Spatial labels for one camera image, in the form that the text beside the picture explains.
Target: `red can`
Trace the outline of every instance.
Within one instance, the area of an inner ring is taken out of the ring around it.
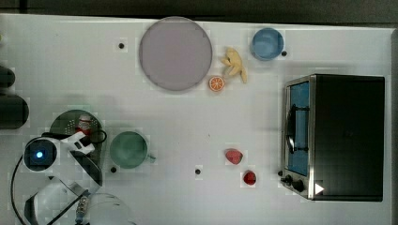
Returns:
[[[91,116],[87,114],[82,114],[79,117],[79,125],[76,128],[76,132],[81,131],[85,135],[90,135],[91,133]]]

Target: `toaster oven knob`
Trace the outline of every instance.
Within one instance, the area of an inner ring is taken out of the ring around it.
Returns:
[[[292,182],[292,186],[293,186],[293,188],[294,188],[296,191],[298,191],[298,192],[301,192],[301,191],[304,190],[304,184],[302,183],[301,180],[293,181],[293,182]]]
[[[287,186],[291,186],[293,178],[291,175],[287,175],[285,178],[281,178],[281,181],[284,182]]]

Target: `orange slice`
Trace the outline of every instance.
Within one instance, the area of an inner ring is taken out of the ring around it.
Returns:
[[[218,92],[223,89],[223,87],[225,86],[225,82],[222,77],[214,76],[208,81],[208,86],[210,87],[210,90]]]

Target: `toaster oven window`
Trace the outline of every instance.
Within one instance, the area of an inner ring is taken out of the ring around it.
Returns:
[[[287,169],[307,176],[308,173],[308,116],[310,110],[310,84],[308,82],[290,86],[290,104],[287,105],[288,148]]]

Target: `banana peel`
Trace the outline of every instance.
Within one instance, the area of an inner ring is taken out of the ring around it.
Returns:
[[[248,74],[242,64],[242,59],[234,48],[229,47],[227,49],[226,57],[222,59],[222,63],[231,68],[231,71],[228,73],[229,76],[235,76],[239,73],[244,83],[248,81]]]

